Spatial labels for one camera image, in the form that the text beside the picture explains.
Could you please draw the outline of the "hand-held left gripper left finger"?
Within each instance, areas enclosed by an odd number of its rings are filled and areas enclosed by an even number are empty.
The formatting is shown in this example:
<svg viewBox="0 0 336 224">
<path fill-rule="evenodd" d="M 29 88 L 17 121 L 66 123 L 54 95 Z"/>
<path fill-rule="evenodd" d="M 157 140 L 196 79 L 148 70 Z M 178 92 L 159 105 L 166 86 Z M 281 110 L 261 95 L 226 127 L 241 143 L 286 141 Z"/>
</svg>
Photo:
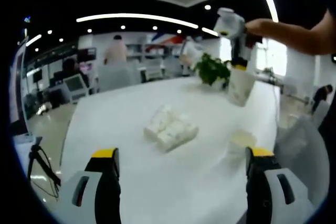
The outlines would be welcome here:
<svg viewBox="0 0 336 224">
<path fill-rule="evenodd" d="M 119 150 L 92 154 L 84 170 L 65 181 L 58 201 L 58 223 L 121 223 Z"/>
</svg>

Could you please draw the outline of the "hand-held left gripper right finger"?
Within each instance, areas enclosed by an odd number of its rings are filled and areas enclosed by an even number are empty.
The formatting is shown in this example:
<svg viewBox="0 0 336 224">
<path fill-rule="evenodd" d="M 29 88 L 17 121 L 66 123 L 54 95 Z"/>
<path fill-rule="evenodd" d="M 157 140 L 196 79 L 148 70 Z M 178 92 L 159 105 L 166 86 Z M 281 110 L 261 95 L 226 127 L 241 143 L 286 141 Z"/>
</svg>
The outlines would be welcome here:
<svg viewBox="0 0 336 224">
<path fill-rule="evenodd" d="M 246 223 L 305 223 L 315 208 L 308 189 L 273 152 L 246 148 Z"/>
</svg>

